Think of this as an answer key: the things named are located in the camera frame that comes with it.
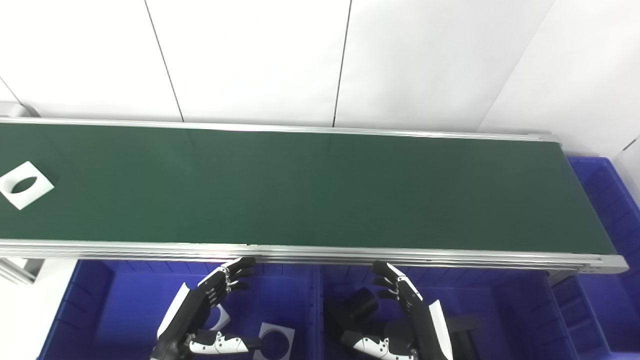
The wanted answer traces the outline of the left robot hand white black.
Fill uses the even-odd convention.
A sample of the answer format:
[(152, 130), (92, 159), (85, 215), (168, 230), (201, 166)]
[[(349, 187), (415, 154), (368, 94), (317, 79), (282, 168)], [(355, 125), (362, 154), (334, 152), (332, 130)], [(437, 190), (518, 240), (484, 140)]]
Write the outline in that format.
[(249, 288), (242, 278), (255, 272), (256, 258), (239, 257), (219, 265), (194, 288), (182, 284), (157, 330), (151, 360), (191, 360), (194, 356), (226, 356), (259, 350), (260, 337), (225, 335), (205, 329), (211, 310), (234, 290)]

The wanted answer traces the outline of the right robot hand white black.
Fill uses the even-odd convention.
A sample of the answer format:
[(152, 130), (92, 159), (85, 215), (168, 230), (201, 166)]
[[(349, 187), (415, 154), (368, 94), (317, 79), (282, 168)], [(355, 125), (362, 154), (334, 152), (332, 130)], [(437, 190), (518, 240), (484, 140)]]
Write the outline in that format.
[(427, 305), (413, 282), (388, 262), (375, 260), (371, 270), (377, 275), (374, 284), (384, 287), (378, 297), (396, 300), (409, 319), (410, 338), (406, 341), (400, 335), (366, 334), (354, 316), (340, 310), (341, 344), (378, 360), (452, 360), (454, 351), (441, 302)]

